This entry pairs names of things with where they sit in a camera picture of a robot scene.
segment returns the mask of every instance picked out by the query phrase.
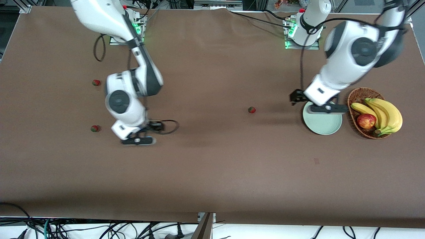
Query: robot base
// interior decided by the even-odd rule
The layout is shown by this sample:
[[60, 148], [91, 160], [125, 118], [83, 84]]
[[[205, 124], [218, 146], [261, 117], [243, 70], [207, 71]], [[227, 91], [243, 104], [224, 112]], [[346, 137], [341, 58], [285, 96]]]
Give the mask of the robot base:
[[[139, 35], [142, 42], [145, 41], [145, 32], [146, 32], [146, 22], [147, 22], [147, 16], [144, 16], [142, 19], [138, 20], [137, 22], [133, 23], [133, 27], [136, 30], [137, 34]], [[109, 45], [127, 45], [125, 42], [119, 42], [115, 40], [115, 38], [111, 37], [109, 40]]]
[[[295, 15], [292, 15], [291, 17], [287, 17], [285, 20], [282, 21], [284, 26], [291, 26], [293, 27], [295, 24]], [[303, 46], [298, 45], [295, 43], [295, 41], [288, 37], [289, 32], [292, 29], [283, 29], [283, 36], [285, 37], [285, 49], [299, 49], [301, 50]], [[319, 50], [319, 41], [316, 40], [311, 46], [304, 47], [305, 50]]]

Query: table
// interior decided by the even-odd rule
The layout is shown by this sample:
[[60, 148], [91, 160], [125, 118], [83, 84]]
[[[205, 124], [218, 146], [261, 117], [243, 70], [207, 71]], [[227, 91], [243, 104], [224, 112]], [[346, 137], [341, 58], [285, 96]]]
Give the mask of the table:
[[[98, 34], [72, 8], [33, 7], [0, 64], [1, 199], [32, 216], [192, 222], [213, 211], [227, 223], [423, 228], [425, 66], [412, 30], [401, 56], [342, 92], [370, 87], [400, 109], [403, 128], [383, 140], [358, 136], [347, 116], [330, 136], [303, 125], [303, 104], [288, 99], [300, 51], [284, 48], [282, 31], [225, 9], [159, 11], [145, 43], [164, 87], [149, 114], [181, 127], [126, 147], [91, 81], [125, 70], [128, 50], [107, 46], [99, 63]], [[306, 81], [325, 62], [306, 51]]]

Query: wire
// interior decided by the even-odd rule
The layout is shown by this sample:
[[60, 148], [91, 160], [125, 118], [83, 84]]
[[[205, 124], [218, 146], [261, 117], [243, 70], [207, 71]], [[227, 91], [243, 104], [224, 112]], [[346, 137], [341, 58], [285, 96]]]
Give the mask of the wire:
[[110, 230], [112, 229], [112, 228], [114, 228], [115, 226], [117, 226], [119, 223], [115, 223], [114, 225], [112, 225], [112, 226], [109, 226], [108, 227], [108, 229], [106, 229], [103, 233], [102, 233], [102, 235], [99, 237], [99, 239], [102, 239], [102, 237], [104, 237], [107, 233], [109, 233], [110, 232]]
[[71, 229], [71, 230], [63, 230], [62, 232], [70, 232], [70, 231], [83, 231], [83, 230], [92, 230], [92, 229], [97, 229], [97, 228], [104, 228], [104, 227], [108, 227], [108, 226], [98, 226], [95, 228], [82, 228], [82, 229]]
[[48, 239], [47, 238], [47, 226], [49, 225], [49, 221], [50, 221], [50, 219], [47, 219], [46, 223], [44, 224], [44, 239]]
[[347, 231], [345, 230], [345, 227], [343, 227], [344, 233], [349, 236], [351, 239], [356, 239], [356, 234], [354, 233], [354, 230], [352, 227], [349, 227], [351, 232], [353, 233], [353, 236], [351, 236], [350, 234], [347, 233]]
[[373, 234], [373, 239], [376, 239], [376, 235], [378, 234], [379, 230], [381, 230], [381, 228], [377, 228], [375, 233]]
[[[105, 39], [103, 38], [103, 36], [105, 36], [106, 34], [100, 34], [100, 36], [97, 37], [96, 41], [94, 41], [94, 46], [93, 46], [93, 55], [94, 58], [98, 61], [98, 62], [102, 62], [103, 59], [105, 58], [106, 55], [106, 44], [105, 44]], [[97, 43], [99, 42], [99, 40], [102, 38], [102, 43], [103, 43], [103, 53], [102, 53], [102, 57], [97, 58], [97, 53], [96, 53], [96, 48], [97, 48]]]
[[140, 19], [142, 19], [142, 18], [144, 18], [146, 15], [147, 15], [147, 13], [149, 12], [149, 9], [147, 9], [147, 11], [143, 14], [143, 16], [141, 16], [141, 17], [139, 17], [139, 18], [136, 18], [136, 21], [138, 21], [138, 20], [140, 20]]
[[156, 226], [158, 224], [159, 222], [151, 222], [147, 227], [142, 230], [142, 232], [136, 237], [136, 239], [140, 239], [145, 232], [149, 231], [153, 226]]
[[256, 2], [256, 0], [253, 0], [251, 5], [246, 10], [249, 11], [249, 9], [254, 5], [255, 2]]
[[268, 12], [268, 13], [270, 13], [272, 16], [274, 16], [275, 18], [280, 19], [280, 20], [285, 20], [285, 18], [287, 18], [287, 17], [290, 17], [290, 16], [291, 16], [291, 15], [289, 15], [289, 16], [287, 16], [287, 17], [280, 17], [280, 16], [276, 15], [274, 12], [272, 12], [272, 11], [270, 11], [270, 10], [264, 9], [264, 10], [262, 10], [262, 11]]
[[230, 11], [230, 12], [233, 13], [233, 14], [236, 14], [236, 15], [239, 15], [239, 16], [243, 16], [243, 17], [247, 17], [247, 18], [251, 18], [251, 19], [254, 19], [254, 20], [257, 20], [257, 21], [260, 21], [260, 22], [264, 22], [264, 23], [268, 23], [268, 24], [280, 26], [280, 27], [283, 27], [283, 28], [291, 28], [290, 26], [284, 26], [284, 25], [281, 25], [281, 24], [268, 22], [268, 21], [265, 21], [265, 20], [262, 20], [262, 19], [258, 19], [258, 18], [255, 18], [255, 17], [243, 15], [243, 14], [240, 14], [240, 13], [237, 13], [237, 12], [234, 12], [234, 11]]
[[111, 238], [113, 238], [113, 236], [114, 235], [116, 235], [118, 232], [119, 232], [119, 230], [121, 230], [122, 228], [124, 228], [124, 227], [126, 227], [127, 225], [129, 225], [129, 224], [131, 224], [131, 223], [126, 223], [126, 224], [124, 224], [122, 227], [120, 227], [120, 228], [118, 228], [118, 230], [116, 230], [116, 231], [114, 231], [113, 229], [112, 229], [112, 231], [114, 232], [114, 234], [111, 236]]
[[157, 9], [147, 20], [146, 23], [149, 22], [149, 20], [159, 11], [159, 9]]
[[314, 237], [312, 239], [316, 239], [317, 236], [319, 235], [320, 231], [322, 230], [323, 226], [320, 226], [319, 229], [317, 230], [316, 234], [314, 235]]
[[183, 222], [183, 223], [177, 223], [177, 224], [171, 224], [171, 225], [163, 226], [163, 227], [157, 228], [157, 229], [153, 230], [152, 232], [144, 235], [141, 239], [144, 239], [144, 238], [146, 238], [146, 237], [148, 237], [150, 235], [153, 235], [153, 233], [156, 232], [156, 231], [158, 231], [158, 230], [161, 230], [161, 229], [164, 229], [164, 228], [168, 228], [168, 227], [172, 227], [172, 226], [177, 226], [179, 224], [180, 225], [193, 225], [193, 224], [198, 224], [198, 223]]

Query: mounting plate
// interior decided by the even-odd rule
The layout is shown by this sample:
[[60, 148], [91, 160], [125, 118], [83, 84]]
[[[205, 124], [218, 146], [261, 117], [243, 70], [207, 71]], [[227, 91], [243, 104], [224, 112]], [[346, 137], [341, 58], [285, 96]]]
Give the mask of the mounting plate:
[[[294, 27], [296, 24], [295, 15], [287, 17], [285, 20], [282, 20], [284, 26]], [[292, 29], [283, 29], [283, 35], [285, 37], [285, 49], [299, 49], [301, 50], [303, 46], [298, 45], [295, 41], [289, 37], [289, 33]], [[319, 41], [316, 40], [313, 45], [304, 47], [305, 50], [319, 50]]]

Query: floor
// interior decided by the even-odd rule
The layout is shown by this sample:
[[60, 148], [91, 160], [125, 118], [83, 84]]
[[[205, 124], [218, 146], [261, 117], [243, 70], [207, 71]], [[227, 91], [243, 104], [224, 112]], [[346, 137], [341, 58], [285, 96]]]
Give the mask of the floor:
[[[161, 223], [153, 228], [155, 231], [164, 225], [170, 225], [172, 223]], [[68, 237], [70, 239], [96, 239], [105, 231], [105, 226], [109, 224], [74, 224], [66, 225], [66, 230], [74, 230], [69, 232]], [[135, 228], [138, 232], [141, 232], [148, 223], [134, 223]], [[192, 233], [195, 231], [197, 225], [182, 225], [181, 230], [185, 235], [183, 239], [189, 239]], [[26, 226], [4, 226], [0, 227], [0, 239], [17, 238], [21, 232], [26, 229]], [[273, 238], [273, 239], [310, 239], [318, 230], [319, 226], [297, 226], [297, 225], [249, 225], [249, 224], [215, 224], [212, 231], [212, 239], [258, 239], [258, 238]], [[372, 239], [377, 228], [367, 227], [353, 227], [356, 238], [361, 239]], [[120, 230], [119, 236], [114, 236], [114, 239], [122, 238], [134, 238], [136, 231], [133, 227], [128, 225]], [[176, 235], [176, 226], [164, 228], [155, 232], [155, 239], [162, 239], [168, 234]], [[381, 228], [376, 236], [376, 239], [423, 239], [425, 237], [425, 229], [413, 229], [413, 228]], [[28, 230], [26, 239], [36, 239], [34, 230]], [[41, 233], [38, 233], [38, 238], [43, 238]], [[320, 231], [319, 239], [349, 239], [343, 232], [342, 227], [325, 226]]]

